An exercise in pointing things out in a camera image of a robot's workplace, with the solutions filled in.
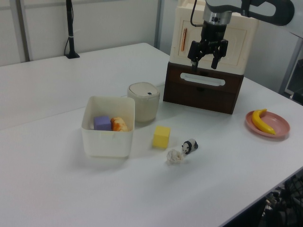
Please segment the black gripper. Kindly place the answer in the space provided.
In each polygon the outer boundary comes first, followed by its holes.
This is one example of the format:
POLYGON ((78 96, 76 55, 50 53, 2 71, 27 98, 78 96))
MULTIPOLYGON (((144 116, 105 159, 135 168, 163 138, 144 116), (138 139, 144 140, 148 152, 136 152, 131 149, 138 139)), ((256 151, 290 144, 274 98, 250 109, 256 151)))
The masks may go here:
POLYGON ((201 31, 201 42, 192 41, 188 58, 192 71, 197 71, 199 61, 205 56, 204 51, 213 51, 211 68, 216 69, 222 57, 226 56, 228 41, 224 39, 227 25, 215 25, 204 21, 201 31))

